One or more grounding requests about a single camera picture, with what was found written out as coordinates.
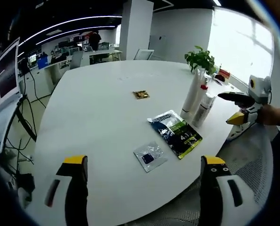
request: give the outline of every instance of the white table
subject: white table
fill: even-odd
[[[91,226],[113,226],[163,206],[200,174],[202,155],[216,155],[238,110],[220,98],[197,131],[202,142],[179,160],[147,121],[168,110],[180,113],[193,75],[186,64],[117,61],[67,71],[42,117],[34,154],[35,185],[54,175],[66,156],[88,156],[87,215]],[[230,90],[212,82],[209,91]],[[150,98],[136,100],[132,91]],[[168,161],[146,173],[133,151],[151,141]]]

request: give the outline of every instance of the bright window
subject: bright window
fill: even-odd
[[[121,34],[121,25],[118,25],[116,29],[116,44],[120,44],[120,34]]]
[[[246,84],[250,75],[265,78],[272,73],[272,34],[243,14],[215,8],[208,49],[216,66]]]
[[[36,61],[36,54],[33,54],[29,57],[30,64],[32,64],[34,61]]]

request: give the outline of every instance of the green leaves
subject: green leaves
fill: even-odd
[[[184,56],[187,64],[190,65],[191,72],[198,66],[201,66],[206,69],[207,74],[213,74],[215,72],[214,57],[209,56],[210,51],[203,51],[203,48],[200,46],[195,46],[195,48],[199,49],[199,53],[190,51]]]

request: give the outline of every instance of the white pillar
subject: white pillar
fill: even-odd
[[[120,50],[123,60],[133,60],[138,49],[148,49],[153,2],[128,0],[123,5]]]

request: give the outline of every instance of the red cap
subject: red cap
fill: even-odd
[[[204,85],[204,84],[202,84],[202,85],[200,86],[200,88],[203,89],[203,90],[207,90],[207,89],[208,89],[208,87],[207,87],[206,85]]]

